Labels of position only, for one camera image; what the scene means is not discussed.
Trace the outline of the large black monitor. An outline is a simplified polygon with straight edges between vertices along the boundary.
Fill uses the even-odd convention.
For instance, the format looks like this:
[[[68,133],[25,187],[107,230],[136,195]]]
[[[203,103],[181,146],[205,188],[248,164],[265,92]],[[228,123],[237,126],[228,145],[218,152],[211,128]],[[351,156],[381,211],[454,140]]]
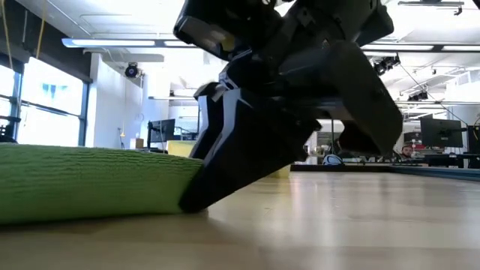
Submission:
[[[425,146],[463,148],[463,129],[460,121],[422,118],[421,138]]]

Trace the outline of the black metal table frame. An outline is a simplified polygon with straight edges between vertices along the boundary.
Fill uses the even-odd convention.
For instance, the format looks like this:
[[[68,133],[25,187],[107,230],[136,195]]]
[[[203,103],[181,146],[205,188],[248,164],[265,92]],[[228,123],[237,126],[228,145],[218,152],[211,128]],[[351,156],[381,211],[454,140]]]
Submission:
[[[294,164],[290,167],[290,171],[312,173],[396,173],[411,176],[425,176],[441,179],[480,182],[480,169],[426,166],[323,166]]]

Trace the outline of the yellow translucent plastic basket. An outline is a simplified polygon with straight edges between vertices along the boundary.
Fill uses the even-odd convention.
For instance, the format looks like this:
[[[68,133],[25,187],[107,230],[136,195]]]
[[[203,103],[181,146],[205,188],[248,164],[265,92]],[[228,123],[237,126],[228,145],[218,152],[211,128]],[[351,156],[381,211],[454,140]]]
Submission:
[[[195,144],[195,141],[170,140],[166,143],[166,150],[170,155],[188,158]],[[268,175],[268,178],[272,179],[288,179],[289,177],[290,165]]]

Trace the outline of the ceiling light fixture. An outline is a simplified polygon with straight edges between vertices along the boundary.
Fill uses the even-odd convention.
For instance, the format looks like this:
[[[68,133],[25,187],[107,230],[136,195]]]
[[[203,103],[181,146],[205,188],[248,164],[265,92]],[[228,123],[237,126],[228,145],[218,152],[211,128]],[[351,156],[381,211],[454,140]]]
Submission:
[[[118,39],[74,39],[62,38],[62,43],[74,47],[155,47],[154,40],[118,40]]]

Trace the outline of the black ceiling equipment cluster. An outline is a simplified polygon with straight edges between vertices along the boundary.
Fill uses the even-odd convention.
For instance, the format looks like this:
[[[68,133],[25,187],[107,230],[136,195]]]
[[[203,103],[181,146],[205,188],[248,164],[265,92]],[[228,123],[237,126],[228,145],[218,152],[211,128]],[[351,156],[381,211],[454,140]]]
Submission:
[[[375,70],[378,76],[382,76],[387,71],[390,71],[395,66],[398,66],[401,63],[399,55],[386,56],[381,60],[375,60],[373,62],[373,69]]]

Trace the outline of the dark green microfiber towel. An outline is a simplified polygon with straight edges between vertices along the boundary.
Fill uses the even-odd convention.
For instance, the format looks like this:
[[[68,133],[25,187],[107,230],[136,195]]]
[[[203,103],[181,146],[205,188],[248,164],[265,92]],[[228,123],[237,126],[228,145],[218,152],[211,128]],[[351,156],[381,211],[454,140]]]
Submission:
[[[202,165],[171,154],[0,144],[0,225],[178,214]]]

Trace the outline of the large window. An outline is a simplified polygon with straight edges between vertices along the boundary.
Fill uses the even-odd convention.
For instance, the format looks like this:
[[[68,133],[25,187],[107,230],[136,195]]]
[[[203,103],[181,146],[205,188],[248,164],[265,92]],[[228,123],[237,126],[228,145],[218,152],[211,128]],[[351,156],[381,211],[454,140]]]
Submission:
[[[0,64],[0,127],[22,144],[83,146],[89,85],[31,57]]]

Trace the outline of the small black monitor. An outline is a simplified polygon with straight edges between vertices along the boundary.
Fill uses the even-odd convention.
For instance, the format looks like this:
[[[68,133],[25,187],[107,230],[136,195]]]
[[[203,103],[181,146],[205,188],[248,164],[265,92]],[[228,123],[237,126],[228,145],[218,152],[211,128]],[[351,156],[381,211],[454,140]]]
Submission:
[[[174,139],[176,120],[166,119],[159,121],[149,121],[147,124],[147,147],[150,149],[152,143],[164,144]]]

